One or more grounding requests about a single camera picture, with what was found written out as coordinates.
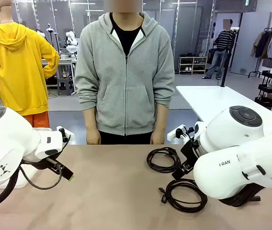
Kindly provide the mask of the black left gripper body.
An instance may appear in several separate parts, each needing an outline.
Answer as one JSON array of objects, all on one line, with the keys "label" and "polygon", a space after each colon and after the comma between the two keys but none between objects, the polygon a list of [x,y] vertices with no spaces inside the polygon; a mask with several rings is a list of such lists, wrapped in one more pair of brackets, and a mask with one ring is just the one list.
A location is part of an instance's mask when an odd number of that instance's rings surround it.
[{"label": "black left gripper body", "polygon": [[59,169],[63,170],[63,164],[57,161],[58,154],[47,156],[47,158],[39,159],[34,155],[23,157],[22,163],[29,164],[38,170],[50,169],[53,172],[58,172]]}]

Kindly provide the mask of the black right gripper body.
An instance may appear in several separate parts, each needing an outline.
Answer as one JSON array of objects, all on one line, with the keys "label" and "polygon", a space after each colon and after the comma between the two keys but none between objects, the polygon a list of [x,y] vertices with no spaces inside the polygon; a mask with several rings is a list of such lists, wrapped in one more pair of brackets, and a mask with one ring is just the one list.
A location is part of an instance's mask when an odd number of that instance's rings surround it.
[{"label": "black right gripper body", "polygon": [[199,147],[198,141],[190,139],[181,148],[181,153],[186,157],[186,160],[182,163],[183,168],[193,168],[196,161],[199,158],[197,149]]}]

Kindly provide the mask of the person's left hand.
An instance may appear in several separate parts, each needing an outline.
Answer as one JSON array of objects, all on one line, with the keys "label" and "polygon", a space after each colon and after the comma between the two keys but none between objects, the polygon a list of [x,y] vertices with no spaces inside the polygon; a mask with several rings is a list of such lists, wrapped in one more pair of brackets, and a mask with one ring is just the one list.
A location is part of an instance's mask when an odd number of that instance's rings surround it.
[{"label": "person's left hand", "polygon": [[156,128],[150,138],[150,144],[163,145],[165,141],[165,129]]}]

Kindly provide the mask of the person's right hand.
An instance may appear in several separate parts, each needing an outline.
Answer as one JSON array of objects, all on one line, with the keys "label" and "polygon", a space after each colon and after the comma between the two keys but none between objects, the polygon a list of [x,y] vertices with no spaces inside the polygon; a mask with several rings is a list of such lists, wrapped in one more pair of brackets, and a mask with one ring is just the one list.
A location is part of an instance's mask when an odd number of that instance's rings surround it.
[{"label": "person's right hand", "polygon": [[96,127],[86,128],[86,143],[87,145],[101,144],[101,135]]}]

